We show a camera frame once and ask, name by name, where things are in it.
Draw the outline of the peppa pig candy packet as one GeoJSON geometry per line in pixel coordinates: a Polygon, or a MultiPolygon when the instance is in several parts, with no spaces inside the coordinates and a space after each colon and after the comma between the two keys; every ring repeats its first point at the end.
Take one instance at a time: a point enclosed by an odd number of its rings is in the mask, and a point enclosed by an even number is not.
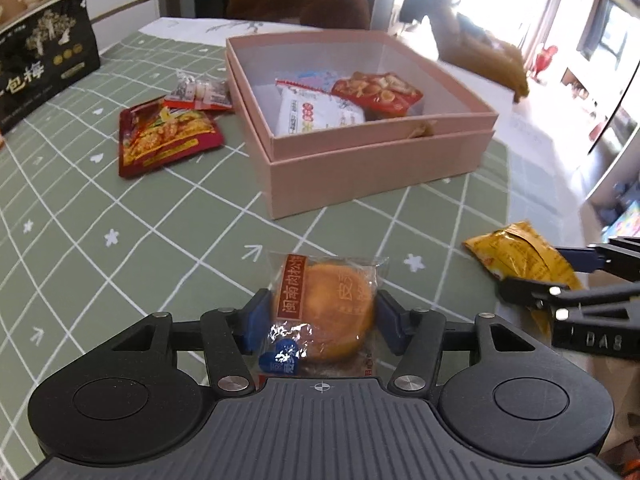
{"type": "Polygon", "coordinates": [[[317,91],[330,93],[334,84],[340,79],[340,75],[334,70],[304,70],[294,72],[290,76],[290,81],[294,84],[301,84],[317,91]]]}

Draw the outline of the pink cardboard box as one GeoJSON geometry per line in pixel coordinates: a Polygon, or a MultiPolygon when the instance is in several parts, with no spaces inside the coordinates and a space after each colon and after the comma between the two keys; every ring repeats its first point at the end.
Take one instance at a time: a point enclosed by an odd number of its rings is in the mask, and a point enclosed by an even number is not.
{"type": "Polygon", "coordinates": [[[465,84],[384,32],[236,36],[226,60],[275,219],[467,174],[498,119],[465,84]]]}

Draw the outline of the brown massage chair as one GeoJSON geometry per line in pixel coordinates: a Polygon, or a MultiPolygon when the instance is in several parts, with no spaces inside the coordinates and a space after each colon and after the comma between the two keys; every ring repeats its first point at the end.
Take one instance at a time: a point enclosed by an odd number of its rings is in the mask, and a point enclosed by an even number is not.
{"type": "Polygon", "coordinates": [[[454,0],[404,0],[398,21],[410,27],[424,18],[430,22],[442,62],[512,90],[514,102],[529,95],[521,50],[492,36],[454,10],[454,0]]]}

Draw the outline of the white cabinet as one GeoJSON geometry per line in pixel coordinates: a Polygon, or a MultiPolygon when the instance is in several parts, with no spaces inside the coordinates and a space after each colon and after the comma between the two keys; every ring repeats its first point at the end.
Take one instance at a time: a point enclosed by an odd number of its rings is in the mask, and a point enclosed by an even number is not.
{"type": "Polygon", "coordinates": [[[157,0],[87,0],[86,9],[100,52],[160,17],[157,0]]]}

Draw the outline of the green grid tablecloth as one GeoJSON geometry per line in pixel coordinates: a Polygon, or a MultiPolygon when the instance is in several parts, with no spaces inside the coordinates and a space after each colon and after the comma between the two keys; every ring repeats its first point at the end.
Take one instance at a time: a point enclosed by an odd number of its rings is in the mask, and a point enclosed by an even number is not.
{"type": "Polygon", "coordinates": [[[118,116],[169,90],[179,70],[222,75],[224,44],[145,28],[79,84],[40,106],[1,151],[1,474],[41,460],[27,403],[44,378],[152,312],[196,320],[238,308],[271,278],[279,252],[382,258],[405,307],[468,320],[496,306],[463,242],[528,220],[548,242],[584,241],[579,202],[549,137],[500,91],[470,87],[499,114],[472,174],[273,220],[242,128],[224,146],[141,178],[118,175],[118,116]]]}

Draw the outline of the round bun packet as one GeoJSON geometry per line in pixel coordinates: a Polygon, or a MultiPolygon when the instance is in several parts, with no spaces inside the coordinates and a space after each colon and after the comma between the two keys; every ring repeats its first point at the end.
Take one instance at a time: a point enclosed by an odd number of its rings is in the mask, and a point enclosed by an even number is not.
{"type": "Polygon", "coordinates": [[[373,376],[374,300],[388,260],[273,252],[270,264],[258,377],[373,376]]]}

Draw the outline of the red cracker packet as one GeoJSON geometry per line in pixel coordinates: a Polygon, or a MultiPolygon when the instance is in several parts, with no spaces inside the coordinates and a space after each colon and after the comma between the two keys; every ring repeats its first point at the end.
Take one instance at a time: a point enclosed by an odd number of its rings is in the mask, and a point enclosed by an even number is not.
{"type": "Polygon", "coordinates": [[[348,78],[339,79],[331,93],[377,118],[405,117],[410,108],[423,99],[421,90],[395,73],[355,72],[348,78]]]}

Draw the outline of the red toy on floor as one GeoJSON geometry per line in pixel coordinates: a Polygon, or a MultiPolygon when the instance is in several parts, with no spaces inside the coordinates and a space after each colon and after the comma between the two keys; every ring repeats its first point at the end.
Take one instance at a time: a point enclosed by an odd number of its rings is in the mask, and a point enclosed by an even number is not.
{"type": "Polygon", "coordinates": [[[539,75],[551,65],[556,52],[558,52],[557,46],[542,47],[539,50],[530,69],[530,76],[533,79],[539,80],[539,75]]]}

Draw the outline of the white red snack packet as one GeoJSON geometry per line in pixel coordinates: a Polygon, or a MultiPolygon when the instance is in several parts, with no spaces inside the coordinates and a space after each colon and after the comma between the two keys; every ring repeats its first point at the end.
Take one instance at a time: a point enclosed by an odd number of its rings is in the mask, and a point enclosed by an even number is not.
{"type": "Polygon", "coordinates": [[[297,136],[320,130],[351,127],[366,121],[356,104],[332,94],[278,80],[281,103],[274,136],[297,136]]]}

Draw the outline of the yellow snack packet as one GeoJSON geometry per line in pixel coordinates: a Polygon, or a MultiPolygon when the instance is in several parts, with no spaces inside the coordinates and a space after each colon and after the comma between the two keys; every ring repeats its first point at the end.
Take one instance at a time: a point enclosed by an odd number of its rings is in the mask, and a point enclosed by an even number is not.
{"type": "Polygon", "coordinates": [[[528,220],[468,238],[464,247],[498,280],[524,278],[582,290],[568,261],[535,231],[528,220]]]}

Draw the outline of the small clear red packet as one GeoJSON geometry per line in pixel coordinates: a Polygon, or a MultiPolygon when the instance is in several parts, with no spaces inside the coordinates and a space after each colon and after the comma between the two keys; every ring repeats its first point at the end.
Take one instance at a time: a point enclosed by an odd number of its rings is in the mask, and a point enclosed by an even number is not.
{"type": "Polygon", "coordinates": [[[177,84],[164,97],[164,104],[182,110],[232,110],[227,81],[209,76],[193,76],[180,70],[177,72],[177,84]]]}

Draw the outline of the red spicy snack packet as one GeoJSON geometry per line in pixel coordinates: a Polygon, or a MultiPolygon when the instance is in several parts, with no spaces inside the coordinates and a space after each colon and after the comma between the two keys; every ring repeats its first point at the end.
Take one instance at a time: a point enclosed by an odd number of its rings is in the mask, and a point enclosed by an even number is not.
{"type": "Polygon", "coordinates": [[[163,98],[119,113],[118,175],[131,179],[224,145],[223,110],[169,107],[163,98]]]}

